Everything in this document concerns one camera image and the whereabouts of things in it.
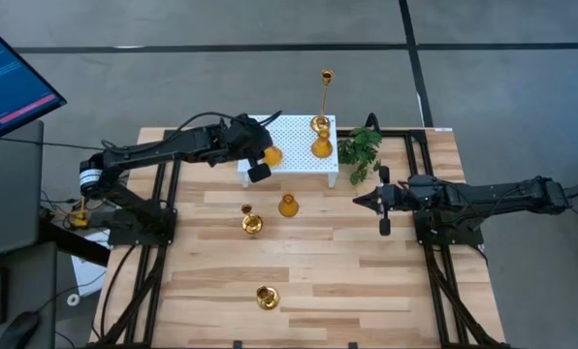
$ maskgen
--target white perforated board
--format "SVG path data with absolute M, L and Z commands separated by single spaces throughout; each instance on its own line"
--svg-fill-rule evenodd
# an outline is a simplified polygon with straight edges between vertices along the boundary
M 337 121 L 334 115 L 326 115 L 330 119 L 330 142 L 333 145 L 332 154 L 320 159 L 315 157 L 310 147 L 317 139 L 317 134 L 310 128 L 310 120 L 315 115 L 281 115 L 268 127 L 273 144 L 282 151 L 282 162 L 271 167 L 276 174 L 330 174 L 338 173 L 337 155 Z M 250 116 L 256 120 L 264 120 L 268 115 Z M 245 173 L 250 169 L 247 160 L 238 162 L 238 172 Z

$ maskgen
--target gold vase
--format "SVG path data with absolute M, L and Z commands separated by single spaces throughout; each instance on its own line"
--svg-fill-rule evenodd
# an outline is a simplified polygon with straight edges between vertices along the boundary
M 241 213 L 246 216 L 241 221 L 241 227 L 249 234 L 255 235 L 263 228 L 263 218 L 252 213 L 252 206 L 245 204 L 241 206 Z
M 261 286 L 257 289 L 257 303 L 264 310 L 274 309 L 280 302 L 280 295 L 272 287 Z
M 275 145 L 267 148 L 264 153 L 263 161 L 270 166 L 276 166 L 282 161 L 282 151 Z
M 291 194 L 283 195 L 280 204 L 278 204 L 278 211 L 285 217 L 295 216 L 299 209 L 300 205 Z
M 321 130 L 317 140 L 312 144 L 312 154 L 318 158 L 327 158 L 332 154 L 332 143 L 330 142 L 330 131 Z
M 321 101 L 321 111 L 310 120 L 310 128 L 317 133 L 322 130 L 330 130 L 330 119 L 326 117 L 326 95 L 328 94 L 328 85 L 334 76 L 335 73 L 331 70 L 321 72 L 321 80 L 324 82 L 324 97 Z

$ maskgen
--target wood plank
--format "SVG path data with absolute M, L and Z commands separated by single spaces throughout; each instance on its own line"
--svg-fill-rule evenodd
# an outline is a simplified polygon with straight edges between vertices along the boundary
M 139 142 L 158 141 L 164 130 L 144 128 Z M 453 133 L 426 132 L 435 174 L 464 181 Z M 414 148 L 423 171 L 418 144 Z M 391 167 L 391 180 L 409 177 L 402 140 L 384 139 L 378 157 Z M 162 187 L 164 198 L 171 167 Z M 128 187 L 150 198 L 156 168 L 132 171 Z M 382 237 L 378 217 L 351 202 L 372 191 L 379 178 L 369 174 L 353 186 L 352 171 L 341 166 L 334 189 L 319 174 L 273 175 L 244 189 L 236 163 L 213 169 L 182 164 L 177 231 L 167 254 L 153 347 L 231 347 L 234 340 L 248 348 L 346 347 L 350 341 L 369 348 L 439 347 L 424 251 L 411 214 L 391 212 L 392 234 Z M 278 213 L 284 193 L 294 194 L 300 204 L 293 218 Z M 245 203 L 264 219 L 262 233 L 254 237 L 241 229 Z M 107 284 L 126 250 L 112 251 Z M 491 336 L 503 341 L 485 261 L 467 246 L 451 246 L 451 252 L 466 306 Z M 140 247 L 114 285 L 108 326 L 131 298 L 139 255 Z M 274 310 L 264 311 L 256 303 L 261 285 L 278 290 L 280 304 Z M 146 305 L 142 310 L 137 340 L 143 337 Z M 454 339 L 447 301 L 445 313 Z

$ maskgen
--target concrete floor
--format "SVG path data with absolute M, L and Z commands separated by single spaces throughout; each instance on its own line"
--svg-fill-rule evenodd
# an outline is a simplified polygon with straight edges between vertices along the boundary
M 408 3 L 419 44 L 578 42 L 578 0 Z M 0 0 L 0 33 L 15 47 L 405 41 L 399 4 L 387 0 Z M 371 111 L 383 126 L 422 124 L 404 50 L 25 58 L 69 100 L 43 118 L 53 142 L 133 143 L 140 127 L 175 126 L 207 110 L 315 112 L 323 68 L 337 74 L 328 108 L 342 125 L 362 124 Z M 434 126 L 454 128 L 468 182 L 578 181 L 578 50 L 420 58 Z M 76 196 L 78 163 L 89 155 L 47 147 L 44 189 Z M 483 232 L 507 341 L 578 348 L 578 217 L 510 214 Z M 64 289 L 74 281 L 66 256 L 60 261 Z M 88 339 L 96 302 L 75 313 L 59 304 L 58 329 L 77 345 Z

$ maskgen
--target monitor screen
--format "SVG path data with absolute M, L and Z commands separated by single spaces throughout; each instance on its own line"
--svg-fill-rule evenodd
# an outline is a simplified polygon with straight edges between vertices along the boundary
M 0 137 L 66 103 L 0 38 Z

